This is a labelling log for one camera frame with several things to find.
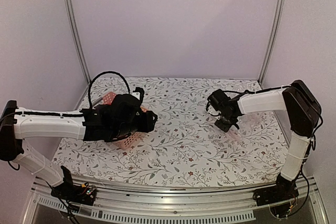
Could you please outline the clear zip top bag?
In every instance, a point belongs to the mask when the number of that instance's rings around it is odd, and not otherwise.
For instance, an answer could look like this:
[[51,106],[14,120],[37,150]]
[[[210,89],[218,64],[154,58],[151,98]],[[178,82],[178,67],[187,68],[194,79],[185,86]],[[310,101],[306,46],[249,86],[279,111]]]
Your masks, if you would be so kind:
[[239,129],[231,129],[226,137],[233,141],[252,140],[265,128],[265,112],[245,114],[238,118]]

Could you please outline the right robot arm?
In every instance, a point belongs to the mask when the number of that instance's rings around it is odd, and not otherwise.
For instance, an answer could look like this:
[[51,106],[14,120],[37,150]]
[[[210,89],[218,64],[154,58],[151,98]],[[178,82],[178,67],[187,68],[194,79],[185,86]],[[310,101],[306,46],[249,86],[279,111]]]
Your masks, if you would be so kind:
[[290,85],[258,91],[236,91],[235,97],[228,91],[217,89],[207,98],[206,110],[215,111],[215,125],[223,132],[238,127],[240,116],[267,111],[285,111],[290,123],[290,145],[284,166],[278,175],[281,181],[271,190],[276,201],[284,200],[291,194],[289,182],[296,180],[311,148],[316,147],[317,129],[322,125],[322,108],[302,80]]

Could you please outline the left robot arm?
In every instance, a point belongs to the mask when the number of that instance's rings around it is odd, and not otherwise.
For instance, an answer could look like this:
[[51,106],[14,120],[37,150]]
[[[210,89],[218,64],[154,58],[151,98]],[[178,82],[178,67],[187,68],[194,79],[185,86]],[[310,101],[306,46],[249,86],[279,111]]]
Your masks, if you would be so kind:
[[33,111],[10,100],[1,116],[1,160],[16,163],[57,187],[67,200],[78,195],[68,169],[54,165],[25,142],[27,138],[55,137],[82,141],[116,142],[133,133],[154,130],[157,115],[143,111],[142,101],[131,94],[118,94],[111,104],[71,112]]

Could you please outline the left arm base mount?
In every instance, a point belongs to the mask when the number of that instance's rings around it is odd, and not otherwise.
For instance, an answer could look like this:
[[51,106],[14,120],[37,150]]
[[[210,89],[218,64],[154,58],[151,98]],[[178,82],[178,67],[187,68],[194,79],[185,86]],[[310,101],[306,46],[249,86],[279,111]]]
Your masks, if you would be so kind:
[[62,183],[56,187],[51,187],[51,195],[65,201],[93,206],[97,195],[96,186],[89,185],[88,182],[75,185],[71,172],[64,166],[60,168],[63,172]]

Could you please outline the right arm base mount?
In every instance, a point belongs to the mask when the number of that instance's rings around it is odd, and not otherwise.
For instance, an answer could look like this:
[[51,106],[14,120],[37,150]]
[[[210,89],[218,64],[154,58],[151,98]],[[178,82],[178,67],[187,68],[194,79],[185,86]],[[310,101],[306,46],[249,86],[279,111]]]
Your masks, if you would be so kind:
[[287,218],[293,209],[293,203],[289,200],[296,201],[298,196],[296,179],[289,181],[278,175],[275,185],[256,189],[253,193],[253,200],[257,206],[276,204],[270,207],[271,214],[276,218]]

